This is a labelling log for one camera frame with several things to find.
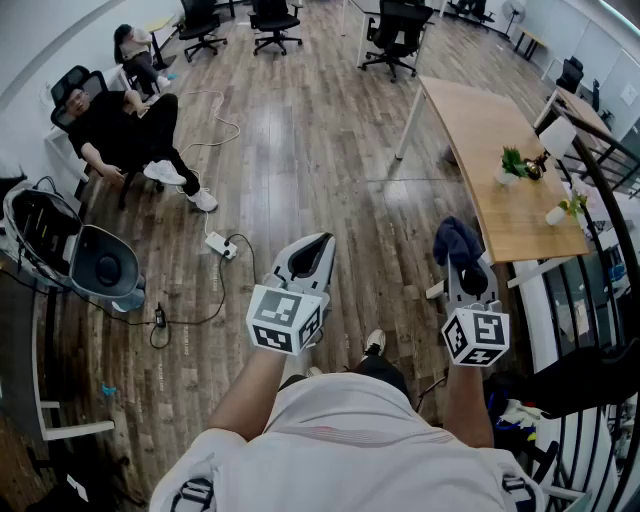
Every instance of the cable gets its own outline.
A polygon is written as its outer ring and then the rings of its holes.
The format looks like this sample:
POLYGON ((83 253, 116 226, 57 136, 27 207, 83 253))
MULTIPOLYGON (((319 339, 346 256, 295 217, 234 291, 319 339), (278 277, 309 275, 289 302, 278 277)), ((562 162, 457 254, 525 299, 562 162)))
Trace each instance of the cable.
POLYGON ((447 376, 445 375, 444 377, 440 378, 439 380, 437 380, 436 382, 434 382, 433 384, 431 384, 431 386, 429 386, 427 389, 425 389, 422 393, 420 393, 420 395, 418 396, 418 398, 420 399, 418 401, 418 405, 416 405, 415 411, 417 413, 420 413, 420 406, 422 405, 422 400, 424 399, 424 396, 431 391, 432 389, 435 389, 435 387, 440 384, 442 381, 447 380, 447 376))

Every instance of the blue object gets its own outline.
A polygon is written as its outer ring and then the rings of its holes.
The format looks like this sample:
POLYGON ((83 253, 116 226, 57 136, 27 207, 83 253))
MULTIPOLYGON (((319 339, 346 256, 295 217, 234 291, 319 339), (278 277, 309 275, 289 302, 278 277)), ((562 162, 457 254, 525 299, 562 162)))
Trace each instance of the blue object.
POLYGON ((116 392, 116 388, 108 388, 105 384, 102 384, 102 392, 105 396, 111 396, 116 392))

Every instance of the white sneaker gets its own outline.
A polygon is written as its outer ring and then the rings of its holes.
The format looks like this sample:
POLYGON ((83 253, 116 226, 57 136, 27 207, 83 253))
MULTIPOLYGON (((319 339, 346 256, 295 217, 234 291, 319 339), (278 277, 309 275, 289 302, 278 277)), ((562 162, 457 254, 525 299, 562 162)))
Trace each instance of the white sneaker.
POLYGON ((150 180, 157 180, 165 185, 180 186, 187 182, 187 179, 178 174, 178 171, 169 160, 150 162, 145 167, 143 174, 150 180))
POLYGON ((163 89, 166 89, 171 85, 171 80, 169 80, 167 77, 160 75, 156 80, 156 83, 158 84, 158 87, 162 91, 163 89))
POLYGON ((203 212, 212 212, 218 207, 218 201, 209 194, 206 188, 201 188, 192 196, 187 196, 187 199, 192 203, 196 203, 196 206, 203 212))
POLYGON ((362 359, 364 360, 368 356, 381 356, 387 344, 386 339, 387 337, 382 329, 376 329, 369 334, 362 359))
POLYGON ((317 366, 312 366, 307 370, 307 377, 317 377, 318 375, 322 375, 322 370, 317 366))

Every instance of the white box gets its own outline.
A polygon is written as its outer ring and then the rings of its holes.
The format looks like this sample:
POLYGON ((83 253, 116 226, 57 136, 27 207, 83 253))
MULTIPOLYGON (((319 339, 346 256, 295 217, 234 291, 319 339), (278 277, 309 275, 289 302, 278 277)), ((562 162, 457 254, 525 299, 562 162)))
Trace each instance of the white box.
POLYGON ((491 366, 509 350, 509 315, 457 308, 442 328, 454 364, 491 366))

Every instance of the forearm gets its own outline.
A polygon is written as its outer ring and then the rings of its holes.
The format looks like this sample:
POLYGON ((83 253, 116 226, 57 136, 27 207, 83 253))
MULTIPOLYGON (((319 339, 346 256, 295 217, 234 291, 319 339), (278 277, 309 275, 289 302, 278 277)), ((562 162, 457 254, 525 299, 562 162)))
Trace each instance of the forearm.
POLYGON ((247 441, 262 434, 280 387, 286 354, 255 349, 209 418, 209 428, 236 432, 247 441))
POLYGON ((144 103, 142 102, 142 98, 140 98, 140 94, 138 94, 138 91, 134 91, 133 89, 128 90, 124 94, 124 99, 127 103, 132 105, 133 108, 135 108, 136 110, 144 106, 144 103))
POLYGON ((102 161, 100 152, 91 144, 85 144, 82 146, 80 152, 82 153, 82 157, 85 162, 98 171, 98 174, 102 175, 102 169, 106 164, 102 161))
POLYGON ((444 428, 473 448, 493 448, 480 368, 454 364, 449 367, 444 428))

